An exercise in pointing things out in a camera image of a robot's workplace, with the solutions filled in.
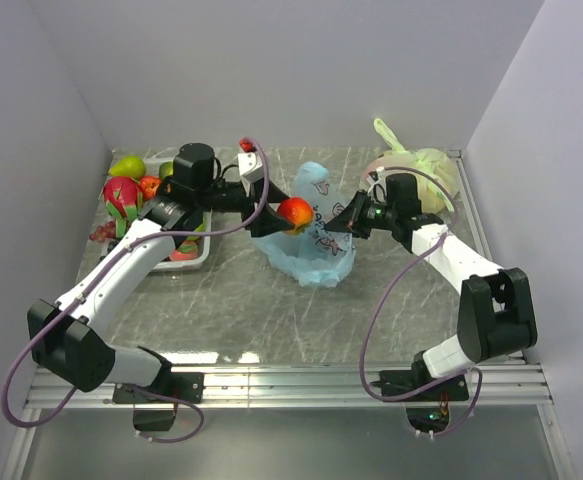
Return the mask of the blue printed plastic bag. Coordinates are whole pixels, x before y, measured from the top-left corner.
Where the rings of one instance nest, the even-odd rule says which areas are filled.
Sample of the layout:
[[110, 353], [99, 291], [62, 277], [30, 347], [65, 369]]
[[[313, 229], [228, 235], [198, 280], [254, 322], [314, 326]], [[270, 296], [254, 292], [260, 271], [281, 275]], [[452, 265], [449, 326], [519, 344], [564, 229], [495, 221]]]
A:
[[275, 233], [253, 240], [270, 264], [303, 287], [334, 287], [351, 272], [355, 246], [349, 233], [329, 232], [326, 223], [345, 208], [345, 199], [331, 185], [329, 171], [316, 162], [298, 170], [292, 195], [313, 209], [313, 222], [299, 235]]

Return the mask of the pink fake peach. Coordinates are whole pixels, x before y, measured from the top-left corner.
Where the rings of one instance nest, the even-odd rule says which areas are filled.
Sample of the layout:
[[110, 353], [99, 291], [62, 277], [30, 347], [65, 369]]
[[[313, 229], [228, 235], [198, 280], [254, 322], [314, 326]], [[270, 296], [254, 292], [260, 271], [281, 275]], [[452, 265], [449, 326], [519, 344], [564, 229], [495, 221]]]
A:
[[171, 262], [189, 262], [200, 256], [200, 242], [198, 240], [186, 240], [169, 255]]

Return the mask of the pink dragon fruit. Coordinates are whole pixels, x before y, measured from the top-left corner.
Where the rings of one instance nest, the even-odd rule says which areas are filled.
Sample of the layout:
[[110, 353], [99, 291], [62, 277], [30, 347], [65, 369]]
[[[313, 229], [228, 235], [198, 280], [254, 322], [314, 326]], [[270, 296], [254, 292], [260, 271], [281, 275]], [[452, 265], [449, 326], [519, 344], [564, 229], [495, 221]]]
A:
[[114, 219], [129, 222], [138, 218], [144, 203], [139, 184], [124, 176], [111, 177], [103, 187], [102, 197], [108, 213]]

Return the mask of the red yellow fake apple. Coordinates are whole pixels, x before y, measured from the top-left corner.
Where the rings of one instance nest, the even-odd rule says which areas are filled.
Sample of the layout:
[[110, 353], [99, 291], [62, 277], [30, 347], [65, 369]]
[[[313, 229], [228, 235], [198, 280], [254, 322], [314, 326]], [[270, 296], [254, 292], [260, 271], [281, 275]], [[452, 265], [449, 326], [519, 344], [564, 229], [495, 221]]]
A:
[[277, 213], [292, 224], [292, 228], [285, 231], [287, 235], [300, 235], [313, 222], [311, 205], [300, 197], [290, 197], [281, 202]]

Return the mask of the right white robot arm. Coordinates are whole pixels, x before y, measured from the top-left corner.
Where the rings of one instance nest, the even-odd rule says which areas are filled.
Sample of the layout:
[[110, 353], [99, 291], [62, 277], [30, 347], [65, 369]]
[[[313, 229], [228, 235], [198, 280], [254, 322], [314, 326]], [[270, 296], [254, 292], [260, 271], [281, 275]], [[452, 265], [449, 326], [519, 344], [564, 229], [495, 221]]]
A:
[[369, 190], [356, 192], [350, 203], [325, 225], [329, 232], [367, 239], [374, 230], [387, 231], [413, 255], [414, 268], [425, 261], [458, 293], [455, 334], [417, 354], [412, 363], [411, 390], [386, 402], [416, 396], [433, 399], [452, 378], [485, 360], [536, 345], [538, 331], [527, 274], [504, 268], [478, 254], [435, 214], [426, 214], [418, 196], [423, 173], [413, 167], [389, 167], [384, 201]]

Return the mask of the tied green plastic bag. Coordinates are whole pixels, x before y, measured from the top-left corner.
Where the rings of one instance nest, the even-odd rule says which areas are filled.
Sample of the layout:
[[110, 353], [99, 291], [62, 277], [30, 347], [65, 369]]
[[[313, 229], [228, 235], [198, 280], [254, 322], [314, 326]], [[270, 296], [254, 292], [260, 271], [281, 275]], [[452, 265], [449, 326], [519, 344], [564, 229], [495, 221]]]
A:
[[417, 180], [418, 198], [422, 204], [424, 213], [438, 214], [443, 210], [454, 212], [454, 207], [449, 198], [441, 190], [444, 190], [455, 198], [459, 192], [459, 172], [454, 160], [445, 152], [435, 148], [407, 149], [397, 138], [386, 123], [376, 118], [373, 121], [376, 133], [387, 144], [388, 149], [378, 158], [373, 160], [363, 171], [359, 181], [359, 188], [372, 193], [374, 186], [370, 188], [365, 180], [366, 172], [370, 169], [382, 166], [382, 182], [377, 184], [384, 187], [385, 178], [393, 173], [403, 173], [403, 170], [389, 170], [390, 167], [406, 167], [408, 173], [412, 169]]

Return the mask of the small red fake apple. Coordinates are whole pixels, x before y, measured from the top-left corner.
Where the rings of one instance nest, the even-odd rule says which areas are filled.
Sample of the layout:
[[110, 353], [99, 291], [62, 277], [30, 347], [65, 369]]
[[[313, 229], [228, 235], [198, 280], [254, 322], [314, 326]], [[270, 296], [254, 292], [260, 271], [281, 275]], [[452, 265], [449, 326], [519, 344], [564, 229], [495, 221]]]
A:
[[139, 187], [145, 200], [155, 197], [160, 187], [161, 179], [155, 176], [144, 176], [139, 181]]

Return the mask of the green yellow fake pear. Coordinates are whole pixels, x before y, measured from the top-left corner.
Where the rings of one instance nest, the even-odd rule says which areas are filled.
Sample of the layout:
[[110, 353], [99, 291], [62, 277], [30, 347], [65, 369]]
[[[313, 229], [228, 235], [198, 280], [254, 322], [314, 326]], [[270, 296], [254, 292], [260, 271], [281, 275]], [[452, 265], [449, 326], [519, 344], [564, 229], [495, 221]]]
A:
[[139, 181], [146, 175], [146, 165], [139, 156], [126, 156], [109, 169], [111, 177], [127, 177]]

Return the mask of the white plastic fruit basket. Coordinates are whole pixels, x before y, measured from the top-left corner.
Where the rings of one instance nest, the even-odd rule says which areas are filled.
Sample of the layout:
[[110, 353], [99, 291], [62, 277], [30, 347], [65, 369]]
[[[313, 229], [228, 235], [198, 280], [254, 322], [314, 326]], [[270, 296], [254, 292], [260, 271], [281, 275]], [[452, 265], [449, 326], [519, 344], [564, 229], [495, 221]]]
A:
[[[166, 157], [148, 157], [144, 159], [149, 176], [160, 179], [173, 173], [173, 160]], [[211, 239], [196, 237], [186, 239], [179, 250], [158, 263], [153, 272], [180, 272], [199, 270], [210, 254]]]

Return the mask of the green yellow mango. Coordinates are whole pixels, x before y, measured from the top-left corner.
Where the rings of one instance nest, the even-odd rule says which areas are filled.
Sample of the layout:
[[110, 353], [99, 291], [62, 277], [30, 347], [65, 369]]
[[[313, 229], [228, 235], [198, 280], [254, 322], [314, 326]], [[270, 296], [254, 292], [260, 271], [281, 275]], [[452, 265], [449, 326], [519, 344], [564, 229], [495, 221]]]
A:
[[174, 171], [174, 162], [173, 161], [164, 162], [159, 167], [159, 177], [165, 178], [165, 177], [171, 176], [173, 174], [173, 171]]

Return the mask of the dark blue grape bunch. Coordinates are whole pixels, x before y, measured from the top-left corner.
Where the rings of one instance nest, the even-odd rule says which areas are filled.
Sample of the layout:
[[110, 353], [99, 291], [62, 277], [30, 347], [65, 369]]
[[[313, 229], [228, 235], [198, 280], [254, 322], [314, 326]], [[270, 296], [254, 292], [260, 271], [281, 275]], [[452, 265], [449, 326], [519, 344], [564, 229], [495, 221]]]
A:
[[100, 261], [104, 260], [116, 248], [118, 243], [119, 243], [118, 239], [109, 239], [107, 242], [105, 242], [102, 245], [99, 260]]

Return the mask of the aluminium mounting rail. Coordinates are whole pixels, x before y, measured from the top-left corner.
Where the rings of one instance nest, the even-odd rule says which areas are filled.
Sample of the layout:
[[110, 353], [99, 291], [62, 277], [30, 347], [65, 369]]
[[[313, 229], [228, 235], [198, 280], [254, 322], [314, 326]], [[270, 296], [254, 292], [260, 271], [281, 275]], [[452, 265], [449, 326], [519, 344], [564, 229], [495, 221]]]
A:
[[[478, 406], [550, 405], [553, 398], [540, 366], [523, 363], [479, 367], [483, 372]], [[355, 365], [193, 365], [174, 369], [183, 377], [202, 373], [203, 409], [221, 408], [345, 408], [389, 407], [363, 389]], [[469, 405], [479, 383], [475, 370], [409, 401], [411, 407]], [[52, 409], [69, 392], [70, 385], [40, 369], [34, 376], [25, 407]], [[102, 384], [89, 393], [76, 392], [67, 409], [136, 408], [169, 409], [169, 403], [151, 401], [114, 384]]]

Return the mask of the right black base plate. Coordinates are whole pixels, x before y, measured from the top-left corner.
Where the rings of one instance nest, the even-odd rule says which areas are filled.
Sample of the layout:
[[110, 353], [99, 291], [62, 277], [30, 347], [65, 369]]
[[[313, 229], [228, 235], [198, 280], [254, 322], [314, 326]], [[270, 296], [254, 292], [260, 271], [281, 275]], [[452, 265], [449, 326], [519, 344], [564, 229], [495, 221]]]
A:
[[[375, 385], [380, 388], [383, 397], [405, 394], [418, 387], [413, 374], [406, 370], [382, 370]], [[407, 422], [416, 433], [442, 433], [450, 426], [451, 403], [468, 400], [469, 391], [465, 377], [453, 377], [406, 399]]]

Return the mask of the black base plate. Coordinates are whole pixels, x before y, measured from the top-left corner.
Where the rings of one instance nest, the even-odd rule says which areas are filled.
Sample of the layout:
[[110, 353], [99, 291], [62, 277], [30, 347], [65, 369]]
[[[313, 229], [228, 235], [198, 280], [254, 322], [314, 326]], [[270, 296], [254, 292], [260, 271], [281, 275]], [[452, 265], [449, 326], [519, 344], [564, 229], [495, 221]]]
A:
[[[132, 424], [138, 436], [155, 443], [177, 443], [198, 434], [205, 417], [199, 404], [202, 402], [205, 375], [202, 372], [168, 372], [164, 379], [147, 387], [118, 384], [114, 387], [112, 403], [133, 407]], [[177, 415], [184, 408], [198, 417], [197, 425], [180, 437], [160, 436], [174, 426]]]
[[[405, 394], [418, 387], [413, 374], [406, 370], [382, 370], [375, 385], [380, 388], [383, 397]], [[406, 399], [407, 422], [416, 433], [442, 433], [450, 426], [451, 403], [468, 400], [469, 391], [465, 377], [453, 377]]]

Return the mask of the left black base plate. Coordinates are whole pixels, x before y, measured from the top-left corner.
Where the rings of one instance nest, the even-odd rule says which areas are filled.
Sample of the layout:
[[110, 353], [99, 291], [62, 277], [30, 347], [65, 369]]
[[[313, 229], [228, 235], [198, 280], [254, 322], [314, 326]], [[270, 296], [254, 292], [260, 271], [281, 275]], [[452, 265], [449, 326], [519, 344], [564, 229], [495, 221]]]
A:
[[[132, 424], [138, 436], [155, 443], [177, 443], [198, 434], [205, 417], [199, 404], [202, 402], [205, 375], [202, 372], [168, 372], [164, 379], [147, 387], [118, 384], [114, 387], [112, 403], [133, 407]], [[177, 415], [184, 408], [198, 417], [197, 425], [180, 437], [160, 436], [174, 426]]]

